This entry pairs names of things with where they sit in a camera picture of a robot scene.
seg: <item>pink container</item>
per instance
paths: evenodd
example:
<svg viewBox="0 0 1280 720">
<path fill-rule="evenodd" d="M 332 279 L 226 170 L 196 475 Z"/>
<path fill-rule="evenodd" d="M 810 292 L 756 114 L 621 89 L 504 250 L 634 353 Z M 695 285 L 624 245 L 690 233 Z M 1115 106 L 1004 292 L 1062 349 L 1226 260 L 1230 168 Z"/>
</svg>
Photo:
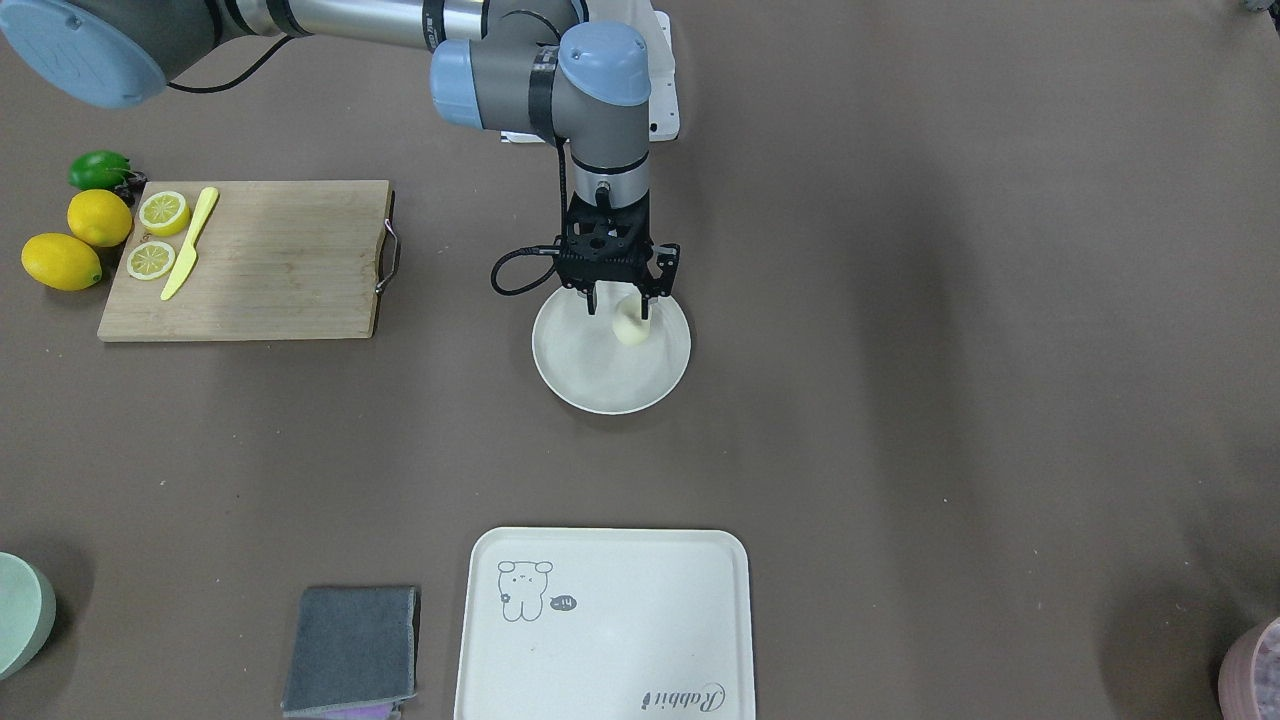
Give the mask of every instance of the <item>pink container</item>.
<svg viewBox="0 0 1280 720">
<path fill-rule="evenodd" d="M 1280 719 L 1280 618 L 1240 635 L 1217 674 L 1225 720 Z"/>
</svg>

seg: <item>wooden cutting board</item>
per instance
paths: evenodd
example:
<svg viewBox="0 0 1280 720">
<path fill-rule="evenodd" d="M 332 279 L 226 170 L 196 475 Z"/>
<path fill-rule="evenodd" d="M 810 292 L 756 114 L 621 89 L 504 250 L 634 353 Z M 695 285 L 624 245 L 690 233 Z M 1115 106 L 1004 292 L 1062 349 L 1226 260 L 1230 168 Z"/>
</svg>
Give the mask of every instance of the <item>wooden cutting board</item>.
<svg viewBox="0 0 1280 720">
<path fill-rule="evenodd" d="M 319 340 L 370 337 L 379 256 L 390 210 L 388 181 L 150 182 L 195 208 L 201 188 L 220 197 L 196 243 L 200 260 L 172 299 L 165 277 L 129 275 L 129 251 L 147 240 L 182 249 L 186 231 L 125 241 L 97 337 L 105 342 Z"/>
</svg>

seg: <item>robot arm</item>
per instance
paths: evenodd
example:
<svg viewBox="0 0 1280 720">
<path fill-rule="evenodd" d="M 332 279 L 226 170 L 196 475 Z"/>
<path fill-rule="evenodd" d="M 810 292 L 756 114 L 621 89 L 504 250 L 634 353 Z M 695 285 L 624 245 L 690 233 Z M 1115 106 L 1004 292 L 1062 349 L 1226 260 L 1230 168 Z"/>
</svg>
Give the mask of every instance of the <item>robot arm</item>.
<svg viewBox="0 0 1280 720">
<path fill-rule="evenodd" d="M 613 281 L 640 290 L 648 316 L 680 261 L 678 246 L 649 238 L 648 49 L 628 26 L 588 13 L 586 0 L 0 0 L 0 31 L 47 81 L 105 108 L 145 101 L 243 36 L 429 50 L 444 119 L 568 142 L 573 196 L 557 245 L 538 254 L 589 313 L 595 283 Z"/>
</svg>

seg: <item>small yellow object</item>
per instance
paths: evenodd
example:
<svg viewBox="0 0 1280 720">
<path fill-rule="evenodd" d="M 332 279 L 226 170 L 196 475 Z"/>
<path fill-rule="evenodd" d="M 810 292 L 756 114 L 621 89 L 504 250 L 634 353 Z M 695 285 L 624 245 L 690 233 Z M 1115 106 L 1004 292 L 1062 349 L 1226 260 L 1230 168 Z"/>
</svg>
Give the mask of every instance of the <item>small yellow object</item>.
<svg viewBox="0 0 1280 720">
<path fill-rule="evenodd" d="M 133 213 L 109 190 L 86 190 L 67 206 L 72 234 L 96 247 L 115 247 L 129 237 Z"/>
<path fill-rule="evenodd" d="M 191 222 L 191 206 L 180 192 L 165 190 L 142 202 L 138 222 L 156 237 L 178 234 Z"/>
<path fill-rule="evenodd" d="M 102 279 L 97 252 L 60 232 L 37 234 L 22 246 L 22 266 L 36 281 L 55 290 L 84 290 Z"/>
<path fill-rule="evenodd" d="M 172 245 L 152 240 L 134 247 L 124 266 L 129 270 L 131 277 L 140 281 L 154 281 L 173 268 L 174 255 Z"/>
<path fill-rule="evenodd" d="M 640 318 L 640 293 L 634 293 L 618 301 L 613 309 L 613 337 L 628 347 L 649 340 L 649 318 Z"/>
</svg>

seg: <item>black cable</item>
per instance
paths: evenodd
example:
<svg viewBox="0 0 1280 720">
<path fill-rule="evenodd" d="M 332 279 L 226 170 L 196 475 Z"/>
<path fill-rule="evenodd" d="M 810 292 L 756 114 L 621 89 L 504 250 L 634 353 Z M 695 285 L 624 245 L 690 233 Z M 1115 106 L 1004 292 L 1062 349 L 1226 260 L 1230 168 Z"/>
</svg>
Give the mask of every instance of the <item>black cable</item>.
<svg viewBox="0 0 1280 720">
<path fill-rule="evenodd" d="M 206 94 L 210 94 L 210 92 L 223 92 L 224 90 L 230 90 L 230 88 L 236 87 L 237 85 L 239 85 L 239 83 L 244 82 L 246 79 L 248 79 L 248 76 L 256 73 L 259 68 L 261 68 L 262 65 L 265 65 L 266 61 L 271 59 L 271 55 L 275 55 L 275 53 L 280 47 L 284 47 L 284 44 L 288 42 L 288 41 L 291 41 L 291 40 L 293 40 L 293 36 L 288 36 L 287 35 L 287 36 L 282 37 L 275 45 L 271 46 L 270 50 L 268 50 L 266 53 L 264 53 L 262 56 L 259 58 L 256 63 L 253 63 L 252 65 L 250 65 L 247 70 L 244 70 L 243 73 L 241 73 L 241 76 L 238 78 L 236 78 L 236 79 L 233 79 L 230 82 L 224 82 L 223 85 L 215 85 L 212 87 L 189 87 L 189 86 L 186 86 L 186 85 L 178 85 L 175 82 L 170 82 L 169 87 L 172 87 L 174 90 L 180 90 L 183 92 L 195 92 L 195 94 L 198 94 L 198 95 L 206 95 Z"/>
<path fill-rule="evenodd" d="M 562 138 L 562 137 L 557 137 L 556 138 L 556 155 L 559 159 L 561 231 L 562 231 L 562 233 L 568 233 L 568 188 L 567 188 L 567 182 L 566 182 L 566 177 L 564 177 L 564 138 Z M 556 274 L 556 260 L 554 260 L 554 258 L 559 252 L 559 245 L 561 245 L 561 242 L 563 240 L 564 240 L 564 234 L 558 234 L 558 236 L 556 236 L 556 243 L 554 245 L 534 245 L 534 246 L 530 246 L 530 247 L 521 247 L 520 250 L 512 250 L 511 252 L 508 252 L 508 254 L 503 255 L 502 258 L 499 258 L 498 261 L 493 264 L 493 270 L 489 273 L 489 284 L 493 286 L 494 292 L 497 292 L 498 295 L 512 297 L 515 295 L 522 295 L 525 292 L 529 292 L 530 290 L 534 290 L 535 287 L 538 287 L 538 286 L 543 284 L 544 282 L 549 281 L 550 277 L 553 274 Z M 524 255 L 547 255 L 547 256 L 550 256 L 552 258 L 552 266 L 548 268 L 545 273 L 543 273 L 543 277 L 538 278 L 536 281 L 534 281 L 534 282 L 531 282 L 531 283 L 529 283 L 526 286 L 518 287 L 516 290 L 507 290 L 507 288 L 502 287 L 500 284 L 498 284 L 498 272 L 502 270 L 502 266 L 506 265 L 508 261 L 515 260 L 516 258 L 521 258 Z"/>
<path fill-rule="evenodd" d="M 214 23 L 214 47 L 218 47 L 223 41 L 223 14 L 218 10 L 216 0 L 205 0 L 205 9 L 209 10 L 209 19 Z"/>
<path fill-rule="evenodd" d="M 556 45 L 559 45 L 559 31 L 556 29 L 556 26 L 553 26 L 552 22 L 548 20 L 547 17 L 543 15 L 541 13 L 535 13 L 532 10 L 524 10 L 524 9 L 521 9 L 521 10 L 512 10 L 512 12 L 507 13 L 506 15 L 503 15 L 502 18 L 507 19 L 511 15 L 529 15 L 530 18 L 534 18 L 535 20 L 543 23 L 544 26 L 547 26 L 547 29 L 552 31 L 552 35 L 556 36 Z"/>
</svg>

